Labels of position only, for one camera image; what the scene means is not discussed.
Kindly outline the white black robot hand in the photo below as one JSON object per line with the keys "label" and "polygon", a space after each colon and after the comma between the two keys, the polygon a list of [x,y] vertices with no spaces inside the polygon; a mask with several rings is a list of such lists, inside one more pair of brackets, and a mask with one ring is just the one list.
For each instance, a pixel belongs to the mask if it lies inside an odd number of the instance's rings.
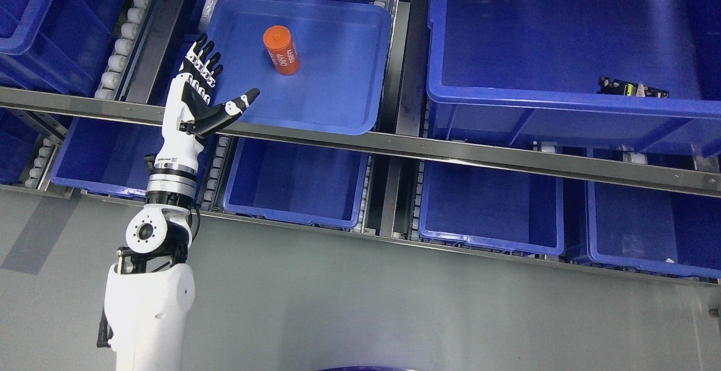
{"label": "white black robot hand", "polygon": [[173,77],[162,120],[164,143],[155,158],[156,168],[196,173],[198,157],[207,140],[236,122],[260,96],[252,88],[230,101],[213,103],[213,93],[223,71],[221,54],[203,33],[186,52]]}

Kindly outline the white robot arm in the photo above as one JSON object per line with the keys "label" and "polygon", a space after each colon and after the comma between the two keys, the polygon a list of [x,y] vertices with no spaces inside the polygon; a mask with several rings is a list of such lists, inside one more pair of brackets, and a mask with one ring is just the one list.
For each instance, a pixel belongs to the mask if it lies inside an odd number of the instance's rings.
{"label": "white robot arm", "polygon": [[106,277],[98,345],[116,355],[116,370],[180,370],[195,278],[188,265],[190,215],[198,159],[147,158],[143,207],[124,231],[126,244]]}

